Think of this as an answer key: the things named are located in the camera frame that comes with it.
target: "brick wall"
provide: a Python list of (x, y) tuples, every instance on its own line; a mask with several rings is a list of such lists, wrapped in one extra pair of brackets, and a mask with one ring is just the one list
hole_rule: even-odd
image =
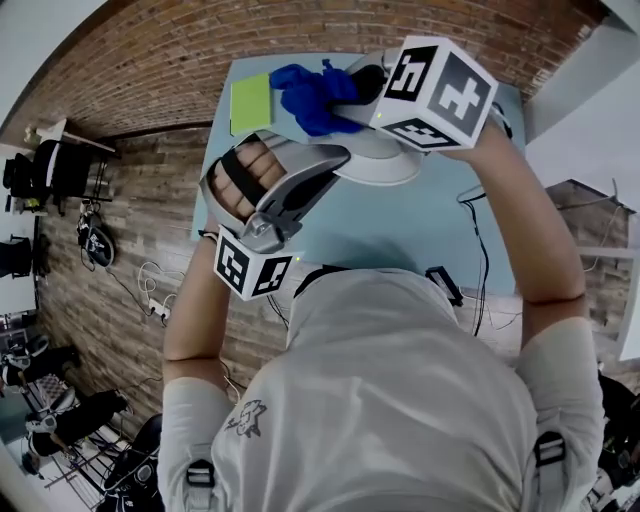
[(94, 136), (213, 117), (233, 59), (450, 37), (534, 93), (601, 20), (597, 0), (111, 0), (54, 53), (0, 140), (66, 116)]

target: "white t-shirt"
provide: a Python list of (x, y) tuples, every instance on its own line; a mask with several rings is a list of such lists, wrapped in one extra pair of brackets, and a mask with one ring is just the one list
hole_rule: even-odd
[(287, 352), (238, 405), (206, 381), (167, 385), (160, 492), (182, 511), (187, 467), (210, 457), (214, 510), (520, 510), (542, 420), (578, 484), (595, 481), (601, 403), (585, 319), (540, 333), (514, 371), (425, 278), (330, 274), (294, 301)]

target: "forearm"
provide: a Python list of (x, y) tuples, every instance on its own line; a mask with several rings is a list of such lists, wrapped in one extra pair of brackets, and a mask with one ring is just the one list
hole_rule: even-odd
[(164, 339), (167, 361), (217, 358), (224, 340), (229, 288), (214, 273), (216, 244), (202, 239), (171, 312)]
[(573, 237), (520, 152), (490, 127), (487, 147), (469, 163), (487, 194), (525, 301), (572, 300), (585, 292)]

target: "white cube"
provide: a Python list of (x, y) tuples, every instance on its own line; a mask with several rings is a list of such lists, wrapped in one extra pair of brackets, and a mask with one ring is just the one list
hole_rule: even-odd
[(408, 36), (370, 125), (419, 151), (470, 148), (497, 89), (449, 39)]
[(252, 300), (277, 292), (303, 254), (257, 253), (220, 226), (213, 270), (242, 300)]

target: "yellow-green notepad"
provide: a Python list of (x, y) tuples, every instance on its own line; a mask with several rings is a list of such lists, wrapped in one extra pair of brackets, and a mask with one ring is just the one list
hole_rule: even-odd
[(241, 135), (271, 126), (269, 73), (231, 84), (231, 135)]

